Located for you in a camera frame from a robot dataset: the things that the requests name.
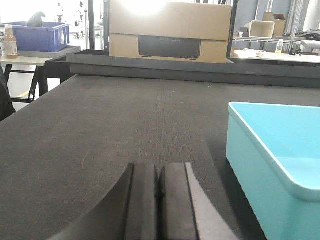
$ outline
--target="white table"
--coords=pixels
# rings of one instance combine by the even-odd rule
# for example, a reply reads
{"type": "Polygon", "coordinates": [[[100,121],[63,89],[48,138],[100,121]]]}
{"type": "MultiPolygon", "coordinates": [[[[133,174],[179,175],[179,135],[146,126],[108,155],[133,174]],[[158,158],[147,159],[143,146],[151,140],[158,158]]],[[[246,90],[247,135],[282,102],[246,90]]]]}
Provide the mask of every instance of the white table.
{"type": "Polygon", "coordinates": [[[254,60],[269,60],[269,61],[284,61],[284,62],[302,62],[320,64],[320,56],[315,55],[289,55],[289,54],[276,54],[273,52],[265,52],[262,57],[257,57],[256,52],[253,50],[235,50],[234,57],[239,59],[254,59],[254,60]]]}
{"type": "Polygon", "coordinates": [[[39,83],[39,95],[42,96],[49,91],[48,88],[48,78],[46,76],[45,64],[46,61],[51,58],[43,58],[43,57],[28,57],[28,56],[19,56],[18,58],[6,58],[1,57],[0,63],[6,64],[4,71],[4,78],[6,83],[8,83],[10,78],[10,73],[25,73],[25,74],[33,74],[32,84],[29,91],[28,100],[31,98],[35,99],[35,92],[37,88],[37,83],[39,83]],[[12,65],[29,65],[36,66],[35,71],[21,71],[21,70],[12,70],[12,65]]]}
{"type": "Polygon", "coordinates": [[[46,61],[50,59],[51,58],[28,57],[28,56],[19,56],[18,58],[15,58],[15,59],[1,57],[0,63],[9,64],[9,65],[44,66],[46,61]]]}

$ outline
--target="table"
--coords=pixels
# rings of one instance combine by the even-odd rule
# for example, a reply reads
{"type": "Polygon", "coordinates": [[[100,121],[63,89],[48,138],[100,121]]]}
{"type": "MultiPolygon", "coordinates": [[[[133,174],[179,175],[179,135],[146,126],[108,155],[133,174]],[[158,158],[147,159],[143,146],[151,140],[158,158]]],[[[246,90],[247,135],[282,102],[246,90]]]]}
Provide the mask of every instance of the table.
{"type": "Polygon", "coordinates": [[[19,56],[15,59],[9,59],[6,57],[0,58],[1,64],[6,64],[5,71],[4,71],[4,78],[8,83],[10,78],[10,73],[31,73],[33,75],[32,84],[29,93],[29,100],[31,95],[33,95],[33,100],[35,99],[35,91],[37,88],[37,83],[39,83],[39,95],[42,96],[43,94],[49,91],[48,89],[48,78],[46,76],[45,71],[45,63],[46,61],[50,60],[50,58],[44,57],[28,57],[28,56],[19,56]],[[12,70],[12,65],[29,65],[29,66],[36,66],[35,71],[21,71],[21,70],[12,70]]]}
{"type": "Polygon", "coordinates": [[[79,52],[80,50],[81,50],[80,46],[67,46],[66,48],[58,52],[19,51],[18,58],[10,59],[6,57],[1,57],[0,63],[6,64],[4,77],[7,83],[10,78],[11,72],[34,74],[31,88],[29,91],[29,98],[25,99],[25,98],[12,97],[11,98],[12,101],[30,103],[31,95],[32,95],[32,100],[35,99],[37,83],[39,83],[39,95],[42,96],[45,93],[47,93],[49,91],[47,72],[48,70],[50,72],[51,69],[47,69],[46,61],[66,56],[66,54],[68,53],[76,53],[76,52],[79,52]],[[29,65],[29,66],[36,66],[36,68],[35,68],[35,71],[12,70],[12,65],[29,65]]]}
{"type": "Polygon", "coordinates": [[[257,57],[254,50],[235,50],[234,57],[239,59],[253,59],[253,60],[270,60],[282,62],[301,62],[320,64],[320,56],[315,55],[289,55],[289,54],[276,54],[273,52],[265,52],[262,57],[257,57]]]}
{"type": "Polygon", "coordinates": [[[95,206],[127,163],[159,171],[191,162],[237,237],[265,240],[226,159],[232,101],[320,106],[320,89],[72,77],[0,123],[0,239],[51,237],[95,206]]]}

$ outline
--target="black metal edge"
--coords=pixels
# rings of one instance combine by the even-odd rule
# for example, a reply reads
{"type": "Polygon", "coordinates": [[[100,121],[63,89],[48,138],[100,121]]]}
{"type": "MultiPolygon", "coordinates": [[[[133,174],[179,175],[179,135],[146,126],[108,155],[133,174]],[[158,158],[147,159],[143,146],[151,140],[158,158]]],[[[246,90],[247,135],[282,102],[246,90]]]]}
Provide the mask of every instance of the black metal edge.
{"type": "Polygon", "coordinates": [[[183,163],[166,164],[159,181],[163,240],[197,240],[197,226],[183,163]]]}
{"type": "Polygon", "coordinates": [[[95,49],[96,34],[95,34],[94,0],[88,0],[88,17],[89,17],[89,43],[90,43],[90,49],[95,49]]]}
{"type": "Polygon", "coordinates": [[[226,51],[226,56],[227,57],[230,57],[231,51],[232,51],[232,44],[233,44],[234,31],[235,31],[238,2],[239,2],[239,0],[233,0],[233,6],[232,6],[232,11],[231,11],[231,17],[230,17],[231,19],[230,19],[228,48],[227,48],[227,51],[226,51]]]}
{"type": "Polygon", "coordinates": [[[272,87],[320,88],[317,78],[276,77],[263,75],[187,72],[71,64],[72,73],[120,78],[177,80],[204,83],[257,85],[272,87]]]}
{"type": "Polygon", "coordinates": [[[135,164],[125,240],[158,239],[158,176],[154,164],[135,164]]]}
{"type": "Polygon", "coordinates": [[[124,238],[134,165],[122,176],[101,202],[50,240],[119,240],[124,238]]]}
{"type": "Polygon", "coordinates": [[[28,98],[24,98],[24,97],[11,97],[11,101],[14,102],[14,103],[30,104],[34,100],[28,99],[28,98]]]}
{"type": "Polygon", "coordinates": [[[192,166],[185,163],[194,216],[200,240],[239,240],[200,186],[192,166]]]}
{"type": "Polygon", "coordinates": [[[279,66],[249,63],[201,63],[72,53],[66,55],[66,61],[71,64],[145,70],[152,69],[216,74],[246,74],[291,78],[318,79],[320,74],[320,67],[308,67],[306,69],[306,67],[303,66],[279,66]]]}
{"type": "Polygon", "coordinates": [[[110,52],[110,0],[103,0],[103,46],[104,51],[110,52]]]}

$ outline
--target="blue plastic crate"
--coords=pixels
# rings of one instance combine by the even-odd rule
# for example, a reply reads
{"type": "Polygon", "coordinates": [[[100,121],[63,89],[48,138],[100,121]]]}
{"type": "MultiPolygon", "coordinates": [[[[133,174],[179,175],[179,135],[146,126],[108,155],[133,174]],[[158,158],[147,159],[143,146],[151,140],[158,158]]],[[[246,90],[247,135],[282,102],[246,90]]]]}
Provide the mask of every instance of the blue plastic crate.
{"type": "Polygon", "coordinates": [[[68,23],[44,22],[43,27],[27,26],[26,21],[6,24],[13,26],[18,51],[55,53],[70,43],[68,23]]]}
{"type": "Polygon", "coordinates": [[[320,240],[320,107],[231,102],[226,156],[268,240],[320,240]]]}

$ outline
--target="small cardboard box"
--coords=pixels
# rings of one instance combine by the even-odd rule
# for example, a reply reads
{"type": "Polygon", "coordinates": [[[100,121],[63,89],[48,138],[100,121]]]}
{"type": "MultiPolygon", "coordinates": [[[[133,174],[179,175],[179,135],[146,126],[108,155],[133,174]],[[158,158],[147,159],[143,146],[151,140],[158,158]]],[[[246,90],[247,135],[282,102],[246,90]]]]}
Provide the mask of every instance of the small cardboard box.
{"type": "Polygon", "coordinates": [[[139,15],[110,2],[110,56],[226,63],[231,6],[167,2],[139,15]]]}
{"type": "Polygon", "coordinates": [[[251,21],[245,25],[250,38],[271,39],[275,29],[273,21],[251,21]]]}
{"type": "Polygon", "coordinates": [[[281,37],[286,28],[286,17],[284,14],[274,14],[273,12],[265,12],[263,14],[263,21],[274,22],[273,35],[281,37]]]}

